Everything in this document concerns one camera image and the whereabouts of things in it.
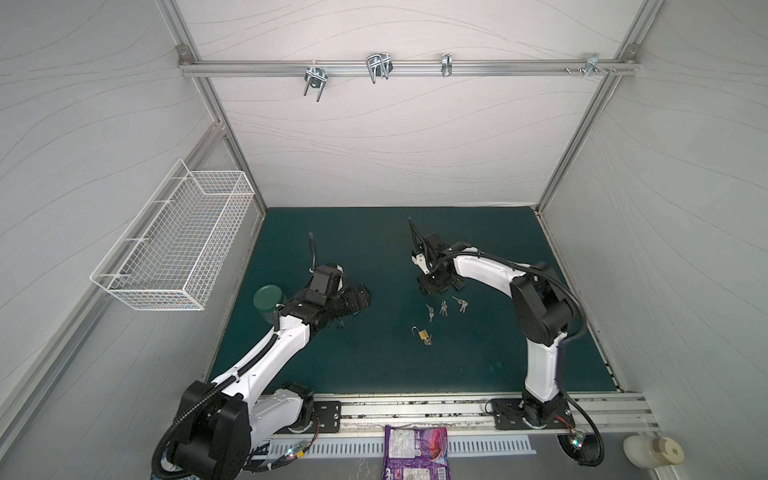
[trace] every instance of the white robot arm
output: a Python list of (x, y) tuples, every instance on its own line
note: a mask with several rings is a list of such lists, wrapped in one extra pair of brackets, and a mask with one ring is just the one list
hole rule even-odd
[(565, 402), (557, 382), (558, 347), (568, 336), (568, 325), (576, 313), (566, 293), (548, 280), (557, 274), (543, 263), (505, 262), (467, 243), (449, 247), (435, 233), (422, 237), (413, 222), (411, 233), (415, 247), (411, 260), (422, 271), (418, 280), (424, 294), (443, 292), (450, 286), (459, 290), (464, 277), (492, 286), (513, 300), (528, 344), (521, 416), (532, 428), (544, 428)]
[[(187, 388), (174, 423), (155, 449), (154, 476), (162, 480), (189, 475), (203, 480), (232, 480), (247, 468), (252, 447), (274, 432), (283, 427), (296, 431), (309, 428), (313, 392), (291, 385), (265, 399), (259, 397), (286, 362), (322, 328), (334, 319), (359, 312), (371, 300), (370, 292), (361, 283), (343, 286), (340, 266), (317, 266), (313, 259), (311, 271), (308, 284), (280, 309), (274, 329), (212, 382), (194, 382)], [(161, 459), (166, 450), (167, 460), (180, 471), (163, 467)]]

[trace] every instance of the green cup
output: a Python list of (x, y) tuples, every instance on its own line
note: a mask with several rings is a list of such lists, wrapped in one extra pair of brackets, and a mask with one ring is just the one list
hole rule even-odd
[(277, 285), (262, 286), (253, 295), (253, 306), (271, 325), (276, 325), (280, 318), (280, 307), (285, 305), (286, 297)]

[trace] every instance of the black mounting plate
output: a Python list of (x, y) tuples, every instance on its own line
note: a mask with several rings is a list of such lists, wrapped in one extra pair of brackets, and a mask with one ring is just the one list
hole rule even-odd
[[(497, 430), (531, 430), (531, 427), (527, 423), (523, 422), (523, 415), (519, 412), (520, 403), (522, 398), (516, 399), (492, 399), (487, 406), (486, 412), (493, 411), (493, 425)], [(568, 404), (563, 402), (555, 410), (555, 414), (561, 419), (574, 424), (574, 418), (571, 415), (571, 410), (568, 409)], [(566, 429), (567, 427), (560, 422), (560, 420), (554, 419), (547, 424), (542, 430), (558, 430)]]
[[(319, 419), (320, 433), (338, 433), (341, 425), (341, 402), (315, 402), (312, 416)], [(316, 428), (313, 420), (304, 432), (291, 432), (285, 427), (275, 433), (314, 433)]]

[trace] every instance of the red wire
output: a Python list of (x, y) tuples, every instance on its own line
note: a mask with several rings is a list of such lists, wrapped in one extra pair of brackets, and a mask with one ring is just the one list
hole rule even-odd
[(565, 420), (563, 420), (562, 418), (560, 418), (560, 416), (559, 416), (559, 415), (555, 415), (554, 417), (555, 417), (556, 419), (560, 420), (561, 422), (563, 422), (563, 423), (565, 424), (565, 426), (567, 426), (567, 427), (568, 427), (568, 430), (572, 430), (572, 429), (573, 429), (573, 430), (575, 430), (575, 429), (576, 429), (576, 427), (572, 426), (570, 423), (568, 423), (568, 422), (566, 422)]
[(315, 431), (315, 436), (312, 438), (312, 441), (310, 442), (310, 444), (306, 446), (307, 450), (309, 450), (310, 447), (315, 443), (315, 441), (317, 440), (317, 436), (320, 434), (320, 417), (314, 416), (312, 418), (315, 419), (315, 423), (317, 424), (317, 430)]

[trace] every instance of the purple snack bag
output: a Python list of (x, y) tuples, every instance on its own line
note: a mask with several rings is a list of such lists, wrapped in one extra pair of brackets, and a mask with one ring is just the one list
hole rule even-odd
[(451, 480), (448, 431), (384, 428), (382, 480)]

